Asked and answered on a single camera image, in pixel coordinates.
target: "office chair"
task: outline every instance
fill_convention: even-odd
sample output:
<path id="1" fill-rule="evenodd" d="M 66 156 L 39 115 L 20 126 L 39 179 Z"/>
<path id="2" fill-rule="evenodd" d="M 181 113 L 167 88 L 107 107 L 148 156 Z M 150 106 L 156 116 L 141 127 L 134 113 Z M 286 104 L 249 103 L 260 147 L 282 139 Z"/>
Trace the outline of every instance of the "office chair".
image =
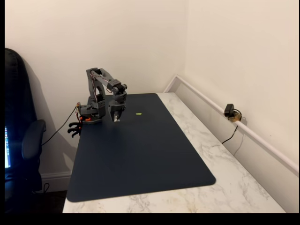
<path id="1" fill-rule="evenodd" d="M 37 120 L 25 64 L 5 48 L 5 126 L 11 167 L 5 168 L 5 213 L 22 212 L 33 191 L 42 189 L 38 172 L 44 120 Z"/>

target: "desk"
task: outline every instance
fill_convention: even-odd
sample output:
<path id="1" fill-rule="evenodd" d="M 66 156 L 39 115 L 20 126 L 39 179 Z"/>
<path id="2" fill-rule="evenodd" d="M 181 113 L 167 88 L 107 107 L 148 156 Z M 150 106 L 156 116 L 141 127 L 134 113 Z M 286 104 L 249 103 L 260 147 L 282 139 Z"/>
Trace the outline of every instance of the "desk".
<path id="1" fill-rule="evenodd" d="M 216 184 L 85 202 L 63 213 L 285 213 L 174 93 L 158 94 L 217 179 Z"/>

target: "computer monitor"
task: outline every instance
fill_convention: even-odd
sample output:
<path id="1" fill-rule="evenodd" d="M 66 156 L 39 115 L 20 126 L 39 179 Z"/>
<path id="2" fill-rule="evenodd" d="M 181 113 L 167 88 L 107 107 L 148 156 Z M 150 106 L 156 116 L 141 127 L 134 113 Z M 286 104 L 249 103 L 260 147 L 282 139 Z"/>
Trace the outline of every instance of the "computer monitor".
<path id="1" fill-rule="evenodd" d="M 8 145 L 8 130 L 4 127 L 4 155 L 5 155 L 5 164 L 4 168 L 9 168 L 10 165 L 10 155 L 9 155 L 9 145 Z"/>

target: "power cord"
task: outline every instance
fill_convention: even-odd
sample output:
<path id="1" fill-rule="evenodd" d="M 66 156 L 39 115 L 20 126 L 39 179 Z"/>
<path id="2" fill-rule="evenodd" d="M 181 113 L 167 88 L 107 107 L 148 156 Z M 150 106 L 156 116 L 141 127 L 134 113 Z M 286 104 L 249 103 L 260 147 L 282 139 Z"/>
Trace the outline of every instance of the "power cord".
<path id="1" fill-rule="evenodd" d="M 49 184 L 49 183 L 45 183 L 45 184 L 44 184 L 44 187 L 43 187 L 43 192 L 42 192 L 42 193 L 37 193 L 37 192 L 35 192 L 35 191 L 32 191 L 32 193 L 35 194 L 35 195 L 44 195 L 44 194 L 46 194 L 46 192 L 47 192 L 47 190 L 49 189 L 49 187 L 50 187 L 50 184 Z"/>
<path id="2" fill-rule="evenodd" d="M 71 114 L 69 115 L 69 117 L 67 118 L 66 122 L 64 122 L 64 124 L 63 124 L 57 131 L 55 131 L 55 133 L 54 133 L 54 134 L 53 134 L 53 135 L 52 135 L 45 143 L 43 143 L 42 146 L 43 146 L 44 144 L 46 144 L 48 141 L 50 141 L 51 138 L 53 138 L 53 136 L 56 135 L 56 133 L 59 132 L 60 129 L 62 129 L 62 127 L 67 123 L 67 121 L 68 121 L 68 120 L 70 119 L 70 117 L 72 116 L 72 114 L 73 114 L 73 112 L 75 111 L 76 107 L 77 107 L 77 105 L 75 106 L 75 108 L 73 109 L 73 111 L 71 112 Z"/>
<path id="3" fill-rule="evenodd" d="M 240 121 L 241 121 L 241 119 L 242 119 L 242 113 L 241 113 L 239 110 L 237 110 L 237 109 L 234 109 L 234 110 L 240 113 L 240 115 L 241 115 Z M 235 132 L 238 130 L 238 128 L 239 128 L 239 126 L 236 126 L 236 128 L 235 128 L 235 130 L 234 130 L 232 136 L 231 136 L 230 138 L 228 138 L 226 141 L 223 141 L 222 144 L 224 144 L 225 142 L 227 142 L 227 141 L 229 141 L 230 139 L 232 139 L 233 136 L 234 136 L 234 134 L 235 134 Z"/>

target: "desk mat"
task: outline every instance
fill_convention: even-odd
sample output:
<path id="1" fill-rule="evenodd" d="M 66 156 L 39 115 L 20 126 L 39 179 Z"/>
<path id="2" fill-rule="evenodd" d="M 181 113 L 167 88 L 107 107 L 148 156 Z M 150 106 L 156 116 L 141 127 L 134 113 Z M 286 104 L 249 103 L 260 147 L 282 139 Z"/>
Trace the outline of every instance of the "desk mat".
<path id="1" fill-rule="evenodd" d="M 107 96 L 106 106 L 111 96 Z M 157 94 L 128 95 L 121 121 L 82 128 L 67 191 L 71 202 L 216 182 Z"/>

